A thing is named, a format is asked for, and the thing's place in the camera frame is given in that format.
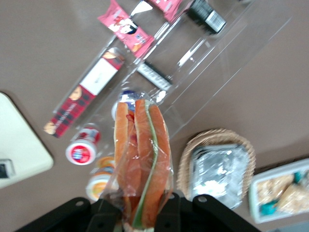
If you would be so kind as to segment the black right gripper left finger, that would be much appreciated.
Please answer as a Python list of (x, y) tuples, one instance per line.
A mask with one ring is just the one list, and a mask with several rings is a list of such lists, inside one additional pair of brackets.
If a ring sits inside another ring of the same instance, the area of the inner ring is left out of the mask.
[(87, 232), (120, 232), (121, 211), (106, 200), (92, 204)]

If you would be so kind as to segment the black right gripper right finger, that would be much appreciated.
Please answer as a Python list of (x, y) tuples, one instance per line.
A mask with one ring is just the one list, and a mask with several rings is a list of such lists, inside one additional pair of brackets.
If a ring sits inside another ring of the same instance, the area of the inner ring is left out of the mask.
[(178, 194), (172, 193), (169, 200), (157, 216), (156, 232), (181, 231), (181, 199)]

